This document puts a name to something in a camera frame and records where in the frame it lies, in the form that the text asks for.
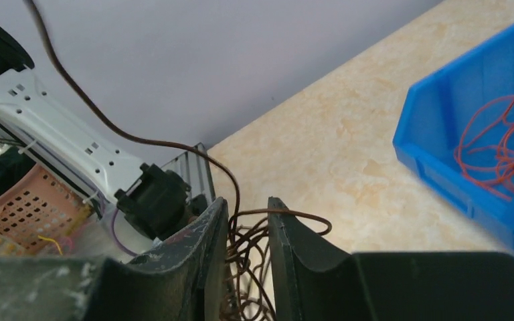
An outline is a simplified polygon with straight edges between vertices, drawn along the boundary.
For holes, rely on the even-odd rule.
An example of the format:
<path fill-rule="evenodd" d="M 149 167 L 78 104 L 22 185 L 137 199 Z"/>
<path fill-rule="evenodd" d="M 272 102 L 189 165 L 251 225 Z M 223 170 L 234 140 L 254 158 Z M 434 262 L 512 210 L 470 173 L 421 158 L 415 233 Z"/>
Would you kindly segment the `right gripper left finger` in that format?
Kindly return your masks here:
<path fill-rule="evenodd" d="M 217 320 L 228 203 L 217 198 L 193 223 L 128 263 L 102 262 L 83 320 Z"/>

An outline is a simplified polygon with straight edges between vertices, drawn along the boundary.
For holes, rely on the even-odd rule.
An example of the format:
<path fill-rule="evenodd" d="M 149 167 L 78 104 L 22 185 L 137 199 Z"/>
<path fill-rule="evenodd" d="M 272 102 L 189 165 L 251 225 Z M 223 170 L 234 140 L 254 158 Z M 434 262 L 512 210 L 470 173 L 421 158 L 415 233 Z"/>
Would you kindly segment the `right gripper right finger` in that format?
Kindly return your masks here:
<path fill-rule="evenodd" d="M 268 230 L 277 320 L 371 320 L 354 257 L 268 200 Z"/>

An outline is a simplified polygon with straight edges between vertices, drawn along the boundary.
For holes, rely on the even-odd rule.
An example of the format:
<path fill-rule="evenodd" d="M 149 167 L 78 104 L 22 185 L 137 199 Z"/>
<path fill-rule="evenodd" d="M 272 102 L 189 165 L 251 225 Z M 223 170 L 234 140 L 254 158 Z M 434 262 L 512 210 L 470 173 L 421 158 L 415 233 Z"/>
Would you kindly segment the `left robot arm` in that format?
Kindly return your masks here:
<path fill-rule="evenodd" d="M 23 47 L 0 27 L 0 131 L 91 197 L 102 198 L 149 239 L 166 239 L 191 217 L 189 185 L 87 126 L 34 74 Z"/>

